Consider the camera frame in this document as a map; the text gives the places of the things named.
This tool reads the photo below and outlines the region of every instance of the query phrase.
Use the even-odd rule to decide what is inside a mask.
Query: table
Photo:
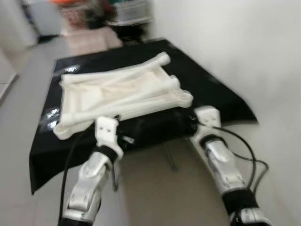
[[[171,63],[164,66],[168,74],[177,76],[181,88],[188,90],[194,100],[190,108],[173,108],[134,119],[122,121],[118,128],[118,144],[125,151],[154,145],[166,140],[191,136],[196,131],[192,121],[193,109],[211,105],[221,111],[222,122],[256,120],[253,112],[242,98],[211,76],[177,47],[167,40],[112,49],[107,52],[59,59],[55,72],[71,65],[82,65],[77,73],[102,72],[142,63],[156,54],[165,51]],[[64,169],[67,154],[78,134],[67,140],[59,140],[50,127],[58,120],[62,90],[60,77],[53,77],[37,127],[29,156],[32,194]],[[45,120],[52,113],[53,121]],[[127,137],[135,140],[127,142]],[[89,129],[78,142],[71,161],[77,166],[86,161],[95,146],[94,130]]]

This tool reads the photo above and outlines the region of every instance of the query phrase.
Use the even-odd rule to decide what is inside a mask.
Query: white 3d printed part
[[[64,140],[87,129],[99,116],[120,115],[126,120],[191,106],[193,96],[161,67],[169,62],[162,52],[142,64],[109,72],[62,75],[61,119],[54,133]]]

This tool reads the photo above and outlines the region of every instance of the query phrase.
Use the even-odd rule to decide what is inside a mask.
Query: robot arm
[[[214,108],[197,109],[196,115],[205,125],[208,124],[208,117],[213,116],[214,124],[211,126],[220,126],[219,112]],[[97,148],[79,171],[79,180],[71,193],[59,226],[92,226],[101,205],[101,191],[107,181],[108,172],[114,162],[123,156],[117,144],[117,125],[116,119],[97,119]],[[213,172],[231,226],[272,226],[260,211],[252,191],[246,187],[235,165],[233,153],[218,132],[199,125],[198,132],[191,140],[195,147],[201,146],[205,151],[205,156],[201,156]]]

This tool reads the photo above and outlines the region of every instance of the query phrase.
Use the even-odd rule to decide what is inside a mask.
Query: gray floor
[[[62,174],[31,196],[28,155],[53,67],[68,56],[57,38],[36,46],[27,66],[0,106],[0,224],[57,224]],[[179,171],[173,173],[165,149]],[[70,170],[67,193],[78,168]],[[127,154],[120,164],[120,189],[109,181],[95,225],[102,226],[223,226],[229,225],[221,199],[204,164],[184,139]]]

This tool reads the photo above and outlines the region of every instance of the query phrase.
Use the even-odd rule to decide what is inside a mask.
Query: black cloth
[[[59,59],[55,72],[77,64],[82,65],[77,73],[104,72],[142,63],[162,51],[171,58],[171,63],[163,68],[168,74],[174,74],[180,80],[181,88],[188,90],[194,96],[192,106],[121,121],[118,127],[118,143],[124,151],[192,135],[196,131],[196,124],[192,120],[195,117],[193,109],[203,105],[211,105],[219,109],[222,122],[255,120],[250,108],[238,95],[167,40]],[[60,108],[62,90],[59,81],[60,77],[53,77],[50,83],[41,121],[45,120],[45,114],[50,109]],[[59,140],[51,130],[43,130],[44,124],[40,123],[37,128],[29,157],[32,193],[64,169],[69,149],[78,136],[75,134],[67,140]],[[135,142],[130,144],[123,139],[123,136],[134,138]],[[94,146],[94,130],[90,128],[78,141],[71,166],[86,161]]]

